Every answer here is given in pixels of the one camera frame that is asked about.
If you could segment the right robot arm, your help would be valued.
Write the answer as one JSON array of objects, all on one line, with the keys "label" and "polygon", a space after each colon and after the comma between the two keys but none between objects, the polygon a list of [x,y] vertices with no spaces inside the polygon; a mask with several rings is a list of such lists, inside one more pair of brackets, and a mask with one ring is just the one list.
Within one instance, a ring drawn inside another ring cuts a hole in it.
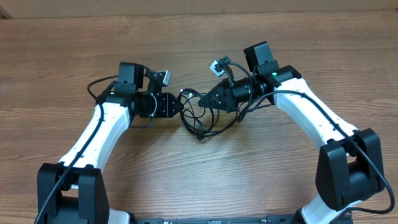
[{"label": "right robot arm", "polygon": [[292,66],[280,67],[269,44],[244,50],[247,77],[233,77],[234,63],[223,57],[210,63],[221,78],[199,106],[237,112],[238,120],[262,101],[287,113],[318,150],[316,197],[293,215],[268,215],[268,223],[351,223],[359,203],[389,188],[384,177],[381,143],[372,129],[359,130],[332,112]]}]

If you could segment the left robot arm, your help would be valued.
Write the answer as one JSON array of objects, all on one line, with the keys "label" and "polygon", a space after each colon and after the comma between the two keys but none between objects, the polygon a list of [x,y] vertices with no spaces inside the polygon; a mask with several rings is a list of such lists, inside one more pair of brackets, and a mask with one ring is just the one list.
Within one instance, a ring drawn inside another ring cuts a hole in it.
[{"label": "left robot arm", "polygon": [[183,105],[162,91],[168,70],[153,71],[138,63],[121,62],[110,84],[94,95],[95,111],[74,146],[55,164],[37,173],[36,223],[135,223],[129,212],[110,208],[103,171],[123,132],[133,119],[172,118]]}]

